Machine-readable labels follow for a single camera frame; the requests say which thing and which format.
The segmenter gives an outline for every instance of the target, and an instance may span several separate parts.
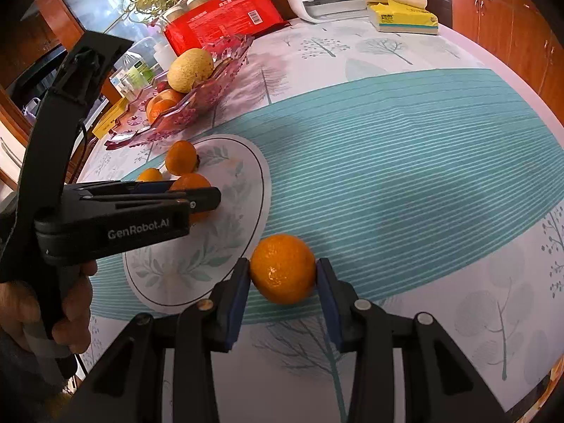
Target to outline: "human hand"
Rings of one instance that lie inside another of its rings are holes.
[[[53,326],[53,339],[68,345],[72,353],[84,353],[90,345],[92,285],[88,277],[97,269],[96,261],[81,265],[80,276],[63,301],[65,318]],[[39,303],[24,284],[17,281],[0,284],[0,327],[25,350],[30,351],[30,348],[23,324],[39,319]]]

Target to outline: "screw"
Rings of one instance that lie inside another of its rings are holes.
[[[196,302],[196,307],[198,307],[198,310],[202,310],[202,312],[211,310],[213,309],[213,301],[211,299],[201,299],[201,301]]]
[[[147,313],[140,313],[135,317],[135,322],[137,323],[137,326],[143,326],[144,324],[147,324],[151,318],[153,317]]]
[[[358,310],[370,310],[372,303],[370,301],[367,301],[366,299],[357,299],[356,301],[354,301],[354,306]]]
[[[419,315],[417,315],[417,320],[421,324],[425,324],[425,325],[428,326],[430,324],[433,324],[433,321],[435,321],[435,318],[433,318],[433,316],[430,313],[421,312],[421,313],[419,313]]]

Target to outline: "pink glass fruit bowl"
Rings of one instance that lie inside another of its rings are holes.
[[[141,90],[139,96],[129,103],[126,111],[117,118],[116,125],[109,131],[106,148],[149,144],[182,132],[194,124],[199,116],[213,108],[225,94],[241,69],[253,40],[250,35],[235,35],[204,46],[214,59],[214,72],[211,77],[194,87],[176,106],[161,113],[150,124],[146,112],[149,100],[159,92],[170,89],[166,81],[167,73],[155,77],[151,85]]]

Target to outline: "red package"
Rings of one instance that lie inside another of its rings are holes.
[[[164,33],[179,56],[222,36],[256,35],[285,24],[270,0],[210,0],[168,24]]]

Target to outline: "teal striped pattern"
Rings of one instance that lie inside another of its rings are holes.
[[[264,235],[301,237],[372,300],[490,254],[564,198],[562,148],[490,70],[360,79],[212,132],[247,138],[266,157],[272,204]],[[93,279],[92,312],[129,319],[147,310],[129,290],[121,257],[102,260],[106,271],[112,279]],[[281,307],[252,289],[245,322],[318,312],[315,297]]]

